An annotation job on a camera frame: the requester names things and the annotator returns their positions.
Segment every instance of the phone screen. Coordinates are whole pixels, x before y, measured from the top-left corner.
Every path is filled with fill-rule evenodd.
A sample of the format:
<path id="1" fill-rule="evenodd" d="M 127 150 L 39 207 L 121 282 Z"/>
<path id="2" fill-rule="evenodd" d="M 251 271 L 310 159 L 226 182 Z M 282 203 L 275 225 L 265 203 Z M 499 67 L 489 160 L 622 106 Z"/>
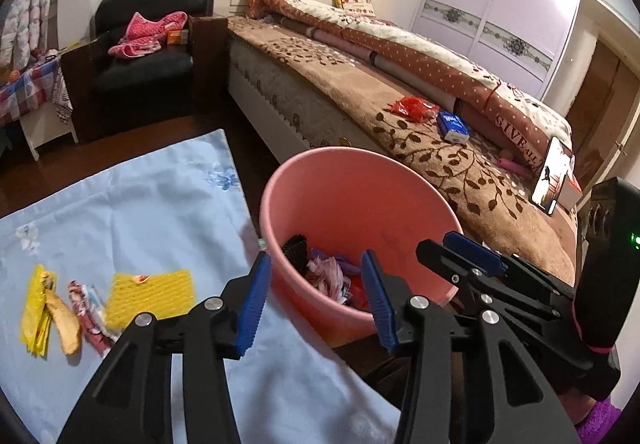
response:
<path id="1" fill-rule="evenodd" d="M 558 203 L 562 183 L 571 162 L 571 150 L 557 137 L 551 137 L 545 163 L 531 195 L 531 203 L 551 215 Z"/>

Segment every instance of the silver screw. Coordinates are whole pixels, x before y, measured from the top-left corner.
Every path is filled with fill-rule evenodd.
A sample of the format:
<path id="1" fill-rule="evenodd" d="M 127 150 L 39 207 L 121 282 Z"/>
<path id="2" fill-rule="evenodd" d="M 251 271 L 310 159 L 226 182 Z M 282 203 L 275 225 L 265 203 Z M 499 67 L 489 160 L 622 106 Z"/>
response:
<path id="1" fill-rule="evenodd" d="M 136 316 L 136 325 L 139 327 L 148 327 L 151 324 L 152 319 L 151 314 L 143 312 Z"/>
<path id="2" fill-rule="evenodd" d="M 225 302 L 218 297 L 209 298 L 204 302 L 204 308 L 207 310 L 220 310 L 224 305 Z"/>
<path id="3" fill-rule="evenodd" d="M 414 296 L 409 300 L 409 304 L 415 309 L 426 309 L 429 306 L 429 300 L 424 296 Z"/>
<path id="4" fill-rule="evenodd" d="M 495 325 L 498 321 L 500 321 L 500 316 L 498 316 L 497 313 L 492 310 L 485 310 L 482 313 L 482 319 L 490 325 Z"/>

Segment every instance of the pink cylinder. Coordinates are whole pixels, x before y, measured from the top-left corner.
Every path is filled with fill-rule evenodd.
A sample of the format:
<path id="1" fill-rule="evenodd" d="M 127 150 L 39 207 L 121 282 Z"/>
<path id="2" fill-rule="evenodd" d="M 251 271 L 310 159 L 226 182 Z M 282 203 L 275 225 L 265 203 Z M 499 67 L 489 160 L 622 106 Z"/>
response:
<path id="1" fill-rule="evenodd" d="M 260 228 L 273 260 L 272 286 L 331 346 L 376 332 L 373 317 L 330 300 L 291 266 L 280 247 L 294 234 L 326 254 L 342 252 L 360 264 L 373 249 L 386 273 L 412 292 L 445 305 L 456 287 L 424 268 L 415 247 L 462 233 L 443 197 L 418 173 L 371 151 L 326 147 L 290 158 L 273 173 L 260 204 Z"/>

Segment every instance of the dark brown floor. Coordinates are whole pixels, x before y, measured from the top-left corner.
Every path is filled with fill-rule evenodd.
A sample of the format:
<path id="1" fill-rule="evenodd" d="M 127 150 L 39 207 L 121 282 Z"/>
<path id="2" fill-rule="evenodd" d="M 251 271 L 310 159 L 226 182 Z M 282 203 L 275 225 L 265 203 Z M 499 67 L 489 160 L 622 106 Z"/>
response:
<path id="1" fill-rule="evenodd" d="M 2 154 L 0 218 L 120 162 L 219 128 L 225 131 L 257 228 L 262 191 L 278 162 L 228 95 L 210 115 L 168 120 L 88 144 L 61 137 L 38 148 L 38 162 L 25 145 Z"/>

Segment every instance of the chair backrest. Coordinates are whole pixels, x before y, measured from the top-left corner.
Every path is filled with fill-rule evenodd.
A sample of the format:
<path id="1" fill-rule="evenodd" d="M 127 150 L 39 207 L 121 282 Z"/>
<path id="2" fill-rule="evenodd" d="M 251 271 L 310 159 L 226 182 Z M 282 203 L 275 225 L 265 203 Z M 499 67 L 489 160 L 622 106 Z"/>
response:
<path id="1" fill-rule="evenodd" d="M 140 12 L 146 19 L 156 21 L 171 12 L 181 10 L 189 16 L 204 16 L 208 0 L 102 0 L 95 12 L 95 32 L 126 27 L 133 14 Z"/>

